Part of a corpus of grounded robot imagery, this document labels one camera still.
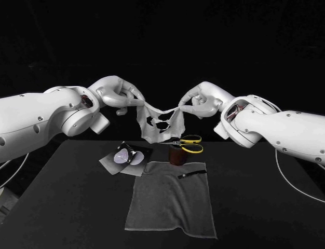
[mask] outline cup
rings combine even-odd
[[[175,166],[186,164],[188,158],[188,152],[178,146],[170,146],[170,162]]]

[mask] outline torn cloth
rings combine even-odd
[[[162,120],[162,115],[174,112],[168,120]],[[142,138],[151,143],[160,143],[173,137],[181,138],[186,132],[184,112],[180,107],[162,111],[151,104],[138,106],[138,122],[142,129]]]
[[[135,191],[126,230],[167,231],[181,228],[187,235],[217,239],[207,174],[178,176],[207,170],[206,163],[177,167],[168,162],[149,162]]]

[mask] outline scissors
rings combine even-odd
[[[204,151],[204,147],[197,144],[201,142],[201,136],[188,135],[186,137],[174,138],[171,142],[161,142],[161,144],[173,144],[181,146],[181,148],[190,153],[201,153]]]

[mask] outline gray towel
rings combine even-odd
[[[207,164],[149,162],[135,191],[126,230],[167,231],[181,228],[187,235],[217,239],[207,174],[178,176],[207,170]]]

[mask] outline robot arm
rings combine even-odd
[[[194,106],[184,106],[181,110],[199,117],[210,117],[220,110],[222,122],[214,131],[225,139],[232,138],[242,147],[252,148],[265,137],[278,151],[325,165],[325,116],[292,110],[282,112],[259,96],[232,97],[217,86],[210,91],[210,84],[201,83],[193,88],[181,103],[206,94],[210,95],[206,99],[216,100],[193,101]]]
[[[100,113],[106,105],[144,105],[138,88],[118,76],[100,79],[90,88],[60,86],[46,93],[0,99],[0,163],[44,147],[56,135],[80,135],[89,128],[102,134],[111,122]]]

